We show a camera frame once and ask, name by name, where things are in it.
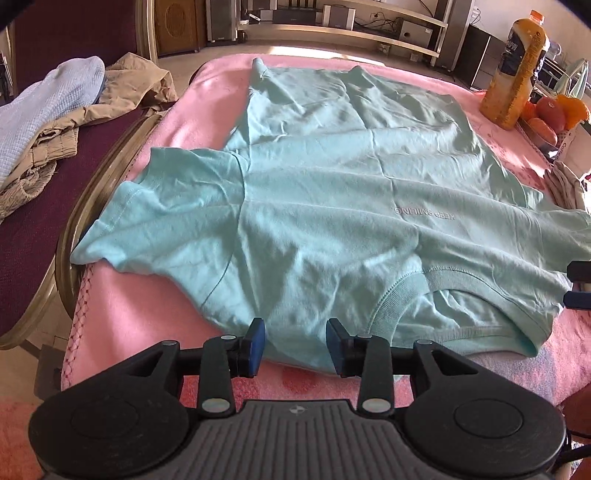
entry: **pink blanket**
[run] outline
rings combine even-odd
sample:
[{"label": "pink blanket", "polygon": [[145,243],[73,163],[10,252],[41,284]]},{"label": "pink blanket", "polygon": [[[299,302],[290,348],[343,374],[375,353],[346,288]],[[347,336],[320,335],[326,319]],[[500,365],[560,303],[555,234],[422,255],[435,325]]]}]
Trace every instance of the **pink blanket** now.
[{"label": "pink blanket", "polygon": [[[358,64],[338,59],[261,57],[270,67],[349,70]],[[150,147],[223,147],[245,107],[253,58],[255,55],[251,54],[232,55],[205,64],[150,136],[128,178],[135,178],[147,165]],[[476,95],[451,83],[414,73],[361,65],[372,74],[454,96],[474,130],[503,165],[522,183],[544,190],[541,176],[547,166],[545,160],[518,131],[506,132],[488,122],[478,112],[480,99]],[[62,388],[161,340],[177,339],[182,348],[194,348],[219,333],[170,280],[117,273],[105,261],[89,265],[64,360]],[[558,404],[591,381],[590,340],[589,314],[565,311],[554,322],[552,336],[535,359],[500,352],[481,355],[477,361]],[[182,397],[185,404],[194,404],[195,382],[193,379],[185,383]],[[263,362],[258,377],[235,379],[234,385],[238,405],[244,398],[350,398],[355,402],[358,380]],[[397,384],[397,404],[403,406],[411,400],[408,379],[403,379]]]}]

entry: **screw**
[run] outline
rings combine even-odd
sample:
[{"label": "screw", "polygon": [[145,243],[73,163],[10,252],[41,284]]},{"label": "screw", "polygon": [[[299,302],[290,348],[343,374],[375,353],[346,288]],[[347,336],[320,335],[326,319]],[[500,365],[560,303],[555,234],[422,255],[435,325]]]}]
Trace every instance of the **screw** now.
[{"label": "screw", "polygon": [[223,413],[230,408],[230,402],[224,398],[208,398],[201,408],[208,413]]},{"label": "screw", "polygon": [[369,398],[361,404],[361,407],[369,413],[385,413],[392,408],[392,404],[383,398]]}]

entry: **tiled floor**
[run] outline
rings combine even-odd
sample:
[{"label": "tiled floor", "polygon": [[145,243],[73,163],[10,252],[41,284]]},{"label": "tiled floor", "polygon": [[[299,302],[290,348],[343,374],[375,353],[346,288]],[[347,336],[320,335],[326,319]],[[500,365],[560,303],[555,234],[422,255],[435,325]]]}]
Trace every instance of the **tiled floor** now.
[{"label": "tiled floor", "polygon": [[[281,44],[279,46],[273,43],[249,42],[238,46],[211,47],[199,53],[160,59],[159,66],[172,72],[179,95],[182,95],[187,89],[191,75],[202,64],[233,53],[342,58],[410,70],[426,76],[454,82],[450,76],[430,70],[423,64],[413,63],[398,57],[386,57],[379,53],[330,44],[302,42],[294,44],[286,41],[281,42]],[[71,326],[71,319],[63,309],[59,296],[55,295],[48,312],[43,317],[37,330],[30,336],[29,341],[38,348],[41,345],[51,345],[65,351]],[[33,395],[36,369],[36,359],[21,348],[14,348],[8,351],[0,350],[0,398],[11,397],[21,401],[38,403],[39,400]]]}]

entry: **wooden cabinet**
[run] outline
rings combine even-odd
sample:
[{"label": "wooden cabinet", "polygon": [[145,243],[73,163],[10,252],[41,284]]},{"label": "wooden cabinet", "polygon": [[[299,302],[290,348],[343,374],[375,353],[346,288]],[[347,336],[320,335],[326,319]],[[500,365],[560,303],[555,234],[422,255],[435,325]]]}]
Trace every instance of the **wooden cabinet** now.
[{"label": "wooden cabinet", "polygon": [[199,51],[206,43],[204,0],[155,0],[158,56]]}]

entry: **speaker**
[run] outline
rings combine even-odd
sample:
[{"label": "speaker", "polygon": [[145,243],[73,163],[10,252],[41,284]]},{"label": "speaker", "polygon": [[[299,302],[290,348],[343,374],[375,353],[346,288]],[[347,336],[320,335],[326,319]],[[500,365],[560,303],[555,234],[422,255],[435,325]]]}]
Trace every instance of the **speaker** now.
[{"label": "speaker", "polygon": [[273,23],[278,25],[316,25],[320,12],[312,8],[273,10]]},{"label": "speaker", "polygon": [[402,30],[400,31],[400,40],[406,43],[411,43],[418,47],[427,48],[431,40],[433,29],[423,27],[407,20],[402,22]]},{"label": "speaker", "polygon": [[154,21],[158,55],[199,49],[195,0],[158,0]]},{"label": "speaker", "polygon": [[260,10],[259,18],[261,22],[273,22],[273,13],[275,10]]},{"label": "speaker", "polygon": [[236,0],[207,0],[207,40],[211,43],[236,41]]},{"label": "speaker", "polygon": [[355,9],[342,5],[325,5],[322,8],[322,26],[353,30]]},{"label": "speaker", "polygon": [[[449,18],[447,20],[448,26],[445,33],[443,44],[441,45],[441,52],[435,65],[450,72],[456,68],[457,59],[460,56],[466,32],[472,21],[472,11],[476,0],[440,0],[437,2],[435,9],[435,18],[444,20],[447,8],[450,8]],[[439,27],[433,29],[431,43],[429,48],[435,50],[437,48],[437,35],[439,34]]]},{"label": "speaker", "polygon": [[277,0],[248,0],[249,12],[255,10],[277,10]]}]

